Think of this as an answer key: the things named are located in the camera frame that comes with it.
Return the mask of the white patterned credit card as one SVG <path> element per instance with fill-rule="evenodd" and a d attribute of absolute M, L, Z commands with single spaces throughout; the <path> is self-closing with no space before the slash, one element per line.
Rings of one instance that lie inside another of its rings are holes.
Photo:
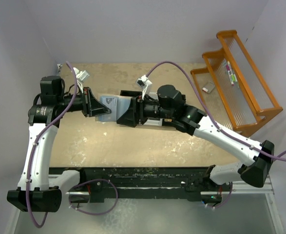
<path fill-rule="evenodd" d="M 107 108 L 111 110 L 111 114 L 117 113 L 117 104 L 118 104 L 118 97 L 117 96 L 100 96 L 100 102 L 104 104 Z"/>

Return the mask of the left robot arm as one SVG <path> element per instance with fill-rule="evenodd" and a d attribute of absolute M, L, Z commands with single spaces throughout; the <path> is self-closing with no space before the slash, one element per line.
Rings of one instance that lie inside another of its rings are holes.
<path fill-rule="evenodd" d="M 96 117 L 111 113 L 79 79 L 72 95 L 64 91 L 64 84 L 59 76 L 43 77 L 38 95 L 41 103 L 34 103 L 28 111 L 29 144 L 24 169 L 17 188 L 7 194 L 7 201 L 22 212 L 54 213 L 65 193 L 72 188 L 82 191 L 87 186 L 84 169 L 67 169 L 49 180 L 52 147 L 64 114 L 81 111 L 85 117 Z"/>

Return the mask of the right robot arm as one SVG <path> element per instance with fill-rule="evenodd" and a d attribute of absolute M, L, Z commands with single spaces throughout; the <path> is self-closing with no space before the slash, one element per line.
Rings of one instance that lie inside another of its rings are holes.
<path fill-rule="evenodd" d="M 207 140 L 239 159 L 238 163 L 210 166 L 203 180 L 207 190 L 239 180 L 256 188 L 264 186 L 272 165 L 272 159 L 264 154 L 274 152 L 272 142 L 260 143 L 224 126 L 216 127 L 204 111 L 186 104 L 186 96 L 172 85 L 158 88 L 156 99 L 140 91 L 122 90 L 120 94 L 129 97 L 130 104 L 117 124 L 136 127 L 150 118 L 159 118 L 165 126 Z"/>

